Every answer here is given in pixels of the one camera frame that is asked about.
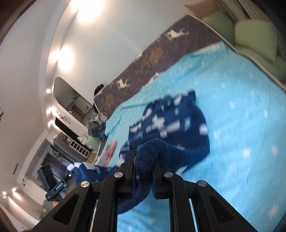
bed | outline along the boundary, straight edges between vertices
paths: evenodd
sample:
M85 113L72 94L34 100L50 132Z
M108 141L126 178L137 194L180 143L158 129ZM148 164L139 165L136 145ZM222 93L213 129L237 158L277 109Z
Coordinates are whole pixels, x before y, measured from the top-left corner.
M150 101L194 89L206 118L210 154L181 176L206 180L259 232L270 232L286 210L286 95L248 58L223 42L214 43L186 52L147 86L147 80L140 84L134 95L122 95L120 105L110 104L107 143L117 140L118 147L109 166L119 160L129 126ZM149 69L152 77L157 70ZM102 97L108 93L113 94L102 91ZM118 231L169 231L169 226L168 201L155 200L152 193L118 217Z

